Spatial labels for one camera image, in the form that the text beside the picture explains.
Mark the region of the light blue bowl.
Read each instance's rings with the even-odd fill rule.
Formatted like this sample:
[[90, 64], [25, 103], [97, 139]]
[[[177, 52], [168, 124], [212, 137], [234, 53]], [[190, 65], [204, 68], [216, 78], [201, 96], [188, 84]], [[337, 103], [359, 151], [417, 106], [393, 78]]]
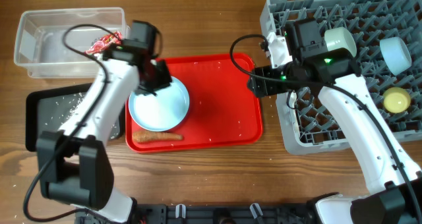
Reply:
[[380, 51], [388, 70], [394, 76], [404, 72], [412, 64], [409, 50], [404, 41], [399, 37], [381, 40]]

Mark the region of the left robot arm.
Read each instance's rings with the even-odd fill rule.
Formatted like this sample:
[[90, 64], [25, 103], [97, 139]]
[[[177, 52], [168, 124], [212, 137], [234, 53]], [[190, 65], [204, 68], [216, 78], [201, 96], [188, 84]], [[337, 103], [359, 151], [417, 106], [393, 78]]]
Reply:
[[[36, 141], [38, 174], [23, 202], [25, 216], [46, 223], [74, 213], [86, 213], [106, 223], [138, 223], [137, 202], [114, 185], [106, 145], [111, 129], [131, 93], [152, 94], [171, 84], [166, 62], [160, 59], [161, 32], [152, 24], [133, 21], [128, 38], [88, 58], [100, 71], [73, 116], [58, 131], [43, 131]], [[36, 186], [44, 198], [73, 205], [74, 210], [49, 217], [29, 213]]]

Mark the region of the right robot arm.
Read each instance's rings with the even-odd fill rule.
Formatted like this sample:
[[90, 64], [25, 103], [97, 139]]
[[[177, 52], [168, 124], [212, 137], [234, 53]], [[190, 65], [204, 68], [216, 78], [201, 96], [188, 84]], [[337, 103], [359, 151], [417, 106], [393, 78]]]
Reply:
[[420, 223], [421, 168], [403, 150], [370, 97], [357, 46], [343, 28], [321, 32], [313, 18], [269, 33], [267, 67], [251, 72], [261, 98], [309, 88], [342, 130], [363, 172], [368, 195], [330, 194], [314, 202], [319, 223]]

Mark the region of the white plastic spoon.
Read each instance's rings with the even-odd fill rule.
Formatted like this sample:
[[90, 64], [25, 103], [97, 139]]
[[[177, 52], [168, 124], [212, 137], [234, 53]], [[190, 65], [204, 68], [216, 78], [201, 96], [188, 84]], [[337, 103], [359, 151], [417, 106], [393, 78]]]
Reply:
[[287, 94], [287, 108], [288, 108], [288, 113], [289, 113], [289, 118], [292, 124], [292, 127], [294, 128], [295, 132], [300, 132], [299, 129], [299, 119], [297, 118], [297, 112], [298, 112], [298, 108], [297, 108], [297, 94], [294, 91], [290, 91]]

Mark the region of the yellow cup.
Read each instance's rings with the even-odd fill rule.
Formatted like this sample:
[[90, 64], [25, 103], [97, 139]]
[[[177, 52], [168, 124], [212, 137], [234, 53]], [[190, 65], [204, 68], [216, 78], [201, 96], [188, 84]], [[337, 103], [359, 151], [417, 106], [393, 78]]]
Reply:
[[409, 93], [399, 87], [387, 89], [382, 96], [384, 108], [391, 113], [402, 113], [408, 109], [411, 103]]

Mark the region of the green bowl with rice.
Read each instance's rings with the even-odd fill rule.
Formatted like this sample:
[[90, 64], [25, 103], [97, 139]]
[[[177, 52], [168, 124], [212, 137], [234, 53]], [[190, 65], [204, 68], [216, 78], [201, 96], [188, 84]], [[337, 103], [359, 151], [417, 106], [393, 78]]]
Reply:
[[348, 50], [353, 57], [357, 55], [357, 46], [352, 34], [344, 27], [327, 30], [324, 33], [327, 50], [333, 51], [344, 48]]

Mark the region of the red strawberry cake wrapper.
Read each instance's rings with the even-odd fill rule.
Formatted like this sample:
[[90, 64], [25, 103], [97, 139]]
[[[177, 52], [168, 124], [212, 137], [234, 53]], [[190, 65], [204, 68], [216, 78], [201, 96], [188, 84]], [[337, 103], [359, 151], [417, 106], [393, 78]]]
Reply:
[[85, 51], [85, 54], [95, 55], [106, 50], [111, 44], [121, 44], [122, 34], [120, 31], [116, 31], [112, 34], [105, 35], [98, 38], [89, 49]]

